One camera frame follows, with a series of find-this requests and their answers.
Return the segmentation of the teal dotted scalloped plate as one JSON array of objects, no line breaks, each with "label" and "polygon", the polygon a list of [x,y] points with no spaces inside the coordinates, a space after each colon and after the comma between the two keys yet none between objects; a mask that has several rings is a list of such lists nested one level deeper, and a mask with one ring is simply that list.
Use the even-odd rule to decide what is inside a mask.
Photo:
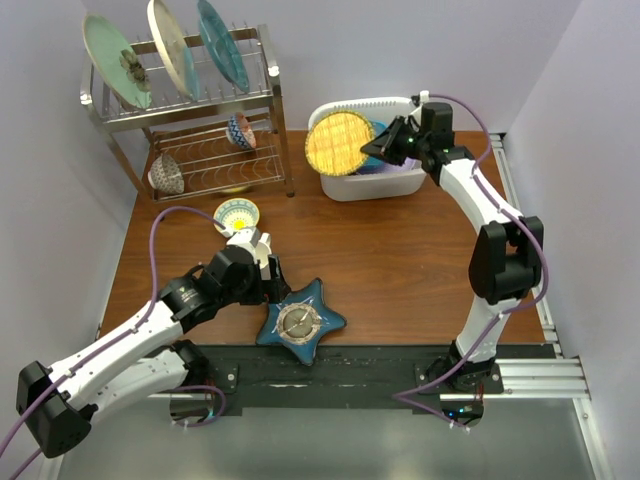
[{"label": "teal dotted scalloped plate", "polygon": [[[387,128],[387,125],[381,122],[371,120],[370,123],[374,127],[374,133],[376,135],[380,135]],[[382,160],[369,156],[365,163],[356,171],[356,174],[365,175],[379,173],[384,169],[385,165],[386,163]]]}]

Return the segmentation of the lilac purple plate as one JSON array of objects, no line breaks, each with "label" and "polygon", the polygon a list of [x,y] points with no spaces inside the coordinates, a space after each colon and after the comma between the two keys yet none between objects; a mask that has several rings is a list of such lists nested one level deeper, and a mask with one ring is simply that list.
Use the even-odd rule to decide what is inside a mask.
[{"label": "lilac purple plate", "polygon": [[379,161],[371,170],[372,174],[397,174],[411,171],[415,166],[416,161],[411,158],[406,158],[402,165],[393,165]]}]

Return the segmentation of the orange woven pattern plate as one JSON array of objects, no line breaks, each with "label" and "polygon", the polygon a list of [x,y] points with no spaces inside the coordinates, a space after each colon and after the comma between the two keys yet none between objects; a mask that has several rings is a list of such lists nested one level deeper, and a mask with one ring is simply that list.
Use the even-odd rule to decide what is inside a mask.
[{"label": "orange woven pattern plate", "polygon": [[361,148],[374,137],[374,127],[366,117],[355,111],[338,110],[311,127],[305,140],[305,156],[319,174],[349,175],[366,162],[368,155]]}]

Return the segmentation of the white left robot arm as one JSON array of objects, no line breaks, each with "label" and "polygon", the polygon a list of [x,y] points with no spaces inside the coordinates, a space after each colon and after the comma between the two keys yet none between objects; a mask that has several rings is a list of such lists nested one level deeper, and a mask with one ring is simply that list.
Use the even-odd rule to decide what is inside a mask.
[{"label": "white left robot arm", "polygon": [[49,366],[18,375],[16,410],[47,458],[75,448],[109,407],[159,391],[200,390],[207,368],[182,335],[232,304],[282,300],[291,289],[277,255],[227,246],[206,265],[171,279],[119,327]]}]

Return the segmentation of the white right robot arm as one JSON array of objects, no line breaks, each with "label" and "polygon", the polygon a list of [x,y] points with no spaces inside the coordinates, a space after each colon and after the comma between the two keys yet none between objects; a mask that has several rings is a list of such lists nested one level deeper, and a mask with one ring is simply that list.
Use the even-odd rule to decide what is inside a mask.
[{"label": "white right robot arm", "polygon": [[397,116],[362,147],[362,152],[390,165],[406,159],[424,172],[460,207],[476,233],[468,267],[474,293],[466,323],[446,357],[428,370],[426,389],[443,383],[469,392],[491,371],[504,327],[537,287],[548,267],[542,245],[544,227],[509,204],[483,175],[481,158],[455,143],[453,98],[433,101],[413,97],[411,114]]}]

